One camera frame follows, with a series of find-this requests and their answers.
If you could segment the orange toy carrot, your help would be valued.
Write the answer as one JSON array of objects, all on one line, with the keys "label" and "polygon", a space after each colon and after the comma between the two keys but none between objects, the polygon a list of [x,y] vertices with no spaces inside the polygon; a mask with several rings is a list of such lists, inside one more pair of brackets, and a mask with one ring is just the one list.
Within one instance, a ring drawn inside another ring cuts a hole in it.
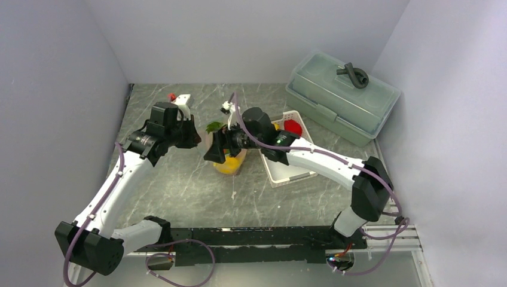
[{"label": "orange toy carrot", "polygon": [[210,134],[210,133],[213,133],[213,132],[216,132],[216,131],[220,130],[224,126],[225,126],[225,123],[223,123],[223,122],[213,121],[213,122],[209,123],[206,126],[205,131],[206,131],[207,134]]}]

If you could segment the yellow toy fruit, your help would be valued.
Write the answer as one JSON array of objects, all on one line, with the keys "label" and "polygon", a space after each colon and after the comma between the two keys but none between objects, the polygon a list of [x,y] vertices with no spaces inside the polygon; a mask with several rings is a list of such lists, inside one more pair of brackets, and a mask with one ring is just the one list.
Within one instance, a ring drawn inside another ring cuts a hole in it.
[{"label": "yellow toy fruit", "polygon": [[230,157],[226,156],[224,163],[213,163],[213,167],[215,170],[221,174],[225,175],[235,175],[241,165],[243,163],[243,159],[238,157]]}]

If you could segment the clear zip top bag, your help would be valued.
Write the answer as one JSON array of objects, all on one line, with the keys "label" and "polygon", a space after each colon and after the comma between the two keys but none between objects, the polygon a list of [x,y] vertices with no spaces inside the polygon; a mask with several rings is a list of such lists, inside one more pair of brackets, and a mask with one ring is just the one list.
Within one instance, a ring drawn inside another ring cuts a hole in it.
[{"label": "clear zip top bag", "polygon": [[[199,143],[197,149],[201,156],[204,156],[212,144],[212,134],[208,134],[205,127],[200,127],[197,131],[198,135],[201,137],[201,142]],[[232,157],[228,152],[226,152],[225,163],[219,164],[207,160],[206,162],[211,164],[218,173],[225,175],[236,175],[245,160],[246,154],[246,149],[241,150],[236,157]]]}]

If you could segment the white perforated plastic basket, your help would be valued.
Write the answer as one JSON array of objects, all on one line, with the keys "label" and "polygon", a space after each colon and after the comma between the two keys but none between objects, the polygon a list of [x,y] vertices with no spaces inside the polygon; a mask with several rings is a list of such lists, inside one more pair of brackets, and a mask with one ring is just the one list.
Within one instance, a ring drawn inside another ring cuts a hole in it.
[{"label": "white perforated plastic basket", "polygon": [[[303,130],[301,137],[310,143],[313,143],[313,139],[311,138],[300,113],[296,110],[283,112],[281,116],[272,118],[272,123],[277,124],[279,127],[284,127],[284,123],[287,120],[294,120],[297,122]],[[259,151],[259,154],[272,188],[281,187],[283,185],[317,176],[317,173],[314,171],[307,170],[302,167],[287,166],[283,163],[273,162],[267,159],[261,151]]]}]

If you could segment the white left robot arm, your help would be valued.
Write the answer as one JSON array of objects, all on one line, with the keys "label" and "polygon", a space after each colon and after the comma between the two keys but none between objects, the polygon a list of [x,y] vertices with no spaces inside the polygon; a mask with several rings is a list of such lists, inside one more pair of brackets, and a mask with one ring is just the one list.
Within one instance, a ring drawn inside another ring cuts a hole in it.
[{"label": "white left robot arm", "polygon": [[135,188],[169,148],[191,149],[201,142],[190,100],[189,94],[182,94],[155,103],[143,126],[117,146],[119,159],[92,201],[71,223],[57,226],[65,274],[74,263],[106,276],[126,254],[149,245],[164,251],[171,245],[170,222],[164,219],[147,216],[123,229],[116,224]]}]

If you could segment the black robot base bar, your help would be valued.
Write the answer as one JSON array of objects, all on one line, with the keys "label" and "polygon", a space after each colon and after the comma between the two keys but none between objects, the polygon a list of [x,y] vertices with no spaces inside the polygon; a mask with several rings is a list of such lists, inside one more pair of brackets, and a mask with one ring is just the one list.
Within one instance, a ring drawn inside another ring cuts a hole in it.
[{"label": "black robot base bar", "polygon": [[366,249],[360,231],[344,237],[326,225],[288,227],[173,227],[138,252],[172,251],[178,267],[196,264],[304,261],[323,264],[333,251]]}]

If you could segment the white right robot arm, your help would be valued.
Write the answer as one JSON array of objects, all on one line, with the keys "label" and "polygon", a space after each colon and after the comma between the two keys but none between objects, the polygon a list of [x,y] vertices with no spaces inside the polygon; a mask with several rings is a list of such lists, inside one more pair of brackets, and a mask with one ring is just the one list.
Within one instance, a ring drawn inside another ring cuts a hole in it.
[{"label": "white right robot arm", "polygon": [[260,108],[245,111],[240,122],[237,113],[230,111],[229,116],[227,123],[206,126],[206,161],[224,164],[245,149],[258,149],[270,161],[311,170],[347,188],[351,204],[337,215],[329,232],[336,248],[346,247],[358,229],[379,220],[393,191],[380,159],[350,158],[318,147],[298,133],[275,128]]}]

